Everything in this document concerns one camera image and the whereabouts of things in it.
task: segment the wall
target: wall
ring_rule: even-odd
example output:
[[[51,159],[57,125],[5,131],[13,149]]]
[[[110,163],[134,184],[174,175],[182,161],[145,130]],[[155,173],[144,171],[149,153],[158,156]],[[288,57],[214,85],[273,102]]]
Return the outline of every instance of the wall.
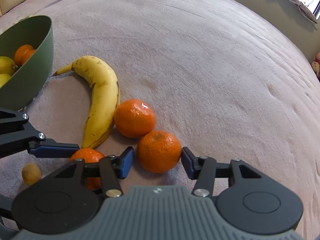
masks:
[[[320,51],[320,24],[316,30],[288,0],[236,0],[270,22],[312,62]]]

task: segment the lemon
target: lemon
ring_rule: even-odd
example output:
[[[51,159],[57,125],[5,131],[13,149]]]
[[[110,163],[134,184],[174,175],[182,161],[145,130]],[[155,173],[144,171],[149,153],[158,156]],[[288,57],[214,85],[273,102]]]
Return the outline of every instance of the lemon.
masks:
[[[0,74],[0,87],[7,83],[7,81],[11,78],[8,74]]]
[[[0,56],[0,74],[8,74],[12,76],[15,72],[15,62],[6,56]]]
[[[41,170],[34,163],[27,163],[22,168],[22,178],[25,184],[31,186],[41,179]]]

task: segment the bowl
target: bowl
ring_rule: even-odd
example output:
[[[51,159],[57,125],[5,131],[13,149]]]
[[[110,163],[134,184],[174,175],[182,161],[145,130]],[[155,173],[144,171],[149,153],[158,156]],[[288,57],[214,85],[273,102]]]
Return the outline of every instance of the bowl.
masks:
[[[30,44],[36,51],[0,88],[0,107],[18,111],[41,90],[51,74],[52,21],[48,16],[25,18],[0,35],[0,56],[14,59],[16,50]]]

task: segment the banana stem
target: banana stem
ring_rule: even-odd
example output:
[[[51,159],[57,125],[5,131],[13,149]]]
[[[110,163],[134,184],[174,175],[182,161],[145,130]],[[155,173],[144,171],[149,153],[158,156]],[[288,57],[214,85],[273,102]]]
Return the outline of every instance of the banana stem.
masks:
[[[72,71],[72,63],[58,69],[53,75],[52,77],[55,77],[55,76],[58,76],[58,75],[61,75],[63,73],[66,73],[66,72],[69,72],[69,71]]]

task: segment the cloth on window sill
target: cloth on window sill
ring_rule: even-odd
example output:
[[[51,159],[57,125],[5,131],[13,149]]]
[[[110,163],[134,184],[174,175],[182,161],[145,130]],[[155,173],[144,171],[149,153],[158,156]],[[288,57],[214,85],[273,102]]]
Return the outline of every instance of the cloth on window sill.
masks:
[[[316,26],[316,24],[318,23],[318,20],[316,19],[316,17],[313,15],[313,13],[308,9],[307,6],[305,6],[301,1],[299,0],[289,0],[290,2],[294,3],[298,8],[299,11],[301,12],[301,14],[307,18],[316,29],[318,29],[318,27]]]

